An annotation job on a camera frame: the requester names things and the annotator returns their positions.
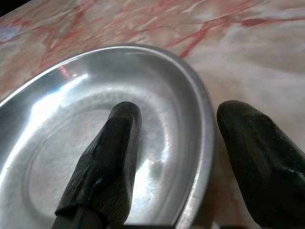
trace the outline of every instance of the marble surface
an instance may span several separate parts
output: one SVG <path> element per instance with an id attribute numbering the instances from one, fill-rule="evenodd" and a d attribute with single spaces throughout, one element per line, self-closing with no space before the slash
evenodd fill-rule
<path id="1" fill-rule="evenodd" d="M 0 99 L 67 57 L 127 42 L 184 58 L 215 109 L 248 102 L 305 150 L 305 0 L 32 0 L 0 18 Z M 195 223 L 259 228 L 217 139 Z"/>

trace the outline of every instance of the black grip pad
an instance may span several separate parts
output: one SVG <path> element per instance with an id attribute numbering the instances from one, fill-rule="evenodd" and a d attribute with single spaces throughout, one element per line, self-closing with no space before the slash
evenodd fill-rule
<path id="1" fill-rule="evenodd" d="M 217 111 L 247 208 L 261 227 L 305 226 L 305 154 L 266 115 L 239 101 Z"/>
<path id="2" fill-rule="evenodd" d="M 129 215 L 141 129 L 138 106 L 123 102 L 83 152 L 63 193 L 56 215 L 89 207 L 109 222 L 123 224 Z"/>

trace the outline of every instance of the table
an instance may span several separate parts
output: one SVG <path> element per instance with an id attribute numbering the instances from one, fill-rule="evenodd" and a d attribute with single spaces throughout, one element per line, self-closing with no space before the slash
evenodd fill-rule
<path id="1" fill-rule="evenodd" d="M 184 58 L 215 110 L 229 99 L 250 103 L 305 150 L 305 0 L 32 0 L 0 18 L 0 99 L 63 59 L 131 42 Z M 195 224 L 259 228 L 219 131 Z"/>

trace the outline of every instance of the metal plate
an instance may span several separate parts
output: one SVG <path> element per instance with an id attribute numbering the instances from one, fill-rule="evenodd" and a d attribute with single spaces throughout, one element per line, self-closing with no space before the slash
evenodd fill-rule
<path id="1" fill-rule="evenodd" d="M 209 98 L 176 56 L 122 45 L 59 63 L 0 104 L 1 229 L 51 228 L 81 153 L 122 101 L 142 113 L 126 223 L 190 226 L 213 162 Z"/>

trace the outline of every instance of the oval tray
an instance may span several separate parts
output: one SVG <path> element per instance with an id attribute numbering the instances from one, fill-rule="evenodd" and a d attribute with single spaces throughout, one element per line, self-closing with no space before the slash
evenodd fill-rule
<path id="1" fill-rule="evenodd" d="M 142 113 L 126 224 L 190 226 L 213 163 L 207 92 L 173 54 L 120 45 L 63 61 L 0 104 L 0 228 L 51 228 L 81 153 L 122 101 Z"/>

